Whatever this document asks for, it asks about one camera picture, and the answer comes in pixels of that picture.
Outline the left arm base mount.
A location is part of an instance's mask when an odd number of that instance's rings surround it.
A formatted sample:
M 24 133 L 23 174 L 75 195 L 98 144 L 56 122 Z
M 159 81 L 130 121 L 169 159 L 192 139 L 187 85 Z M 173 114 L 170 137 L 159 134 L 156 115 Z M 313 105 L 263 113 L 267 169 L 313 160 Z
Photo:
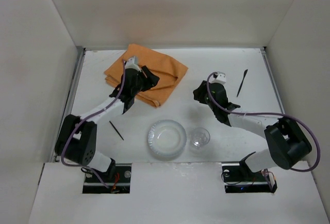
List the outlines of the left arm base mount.
M 87 168 L 81 168 L 85 174 L 83 194 L 129 194 L 132 164 L 116 164 L 114 175 L 111 179 L 98 172 L 105 185 Z

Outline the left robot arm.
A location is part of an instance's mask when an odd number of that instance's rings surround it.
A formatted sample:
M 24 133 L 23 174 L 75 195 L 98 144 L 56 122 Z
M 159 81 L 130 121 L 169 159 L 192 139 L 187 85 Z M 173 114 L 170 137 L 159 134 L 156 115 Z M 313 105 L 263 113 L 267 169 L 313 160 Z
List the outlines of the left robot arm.
M 146 66 L 127 67 L 121 76 L 121 82 L 102 104 L 80 116 L 67 115 L 55 145 L 55 153 L 60 156 L 62 164 L 68 167 L 85 167 L 93 173 L 113 177 L 115 160 L 103 155 L 96 148 L 97 124 L 102 119 L 109 121 L 126 113 L 140 92 L 150 90 L 158 82 L 159 77 Z

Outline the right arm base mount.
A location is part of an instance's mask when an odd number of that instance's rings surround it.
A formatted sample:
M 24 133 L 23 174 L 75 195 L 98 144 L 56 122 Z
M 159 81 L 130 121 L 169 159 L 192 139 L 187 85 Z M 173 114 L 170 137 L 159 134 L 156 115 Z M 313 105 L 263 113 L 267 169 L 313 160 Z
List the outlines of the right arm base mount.
M 223 163 L 221 179 L 227 194 L 273 194 L 277 191 L 277 180 L 273 172 L 268 169 L 251 172 L 238 162 Z

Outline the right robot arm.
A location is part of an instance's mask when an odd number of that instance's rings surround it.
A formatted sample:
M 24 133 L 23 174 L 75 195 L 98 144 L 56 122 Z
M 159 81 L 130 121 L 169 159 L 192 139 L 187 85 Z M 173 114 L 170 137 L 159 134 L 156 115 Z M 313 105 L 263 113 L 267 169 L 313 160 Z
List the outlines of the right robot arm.
M 272 167 L 292 170 L 294 165 L 312 151 L 307 137 L 292 118 L 272 118 L 244 114 L 240 105 L 228 101 L 224 85 L 218 81 L 202 81 L 193 90 L 193 98 L 208 105 L 215 118 L 230 127 L 244 129 L 265 139 L 267 148 L 248 154 L 239 162 L 245 177 Z

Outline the orange cloth napkin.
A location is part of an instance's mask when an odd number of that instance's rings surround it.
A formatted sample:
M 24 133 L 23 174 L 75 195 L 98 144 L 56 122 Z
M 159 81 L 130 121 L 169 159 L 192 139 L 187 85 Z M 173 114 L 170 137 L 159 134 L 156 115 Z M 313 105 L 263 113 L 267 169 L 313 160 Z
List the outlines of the orange cloth napkin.
M 112 87 L 119 84 L 123 73 L 122 60 L 127 61 L 133 56 L 138 57 L 140 67 L 147 66 L 154 75 L 159 77 L 155 87 L 139 93 L 136 98 L 152 107 L 160 107 L 186 75 L 188 67 L 169 55 L 137 44 L 130 44 L 126 52 L 104 71 L 107 84 Z

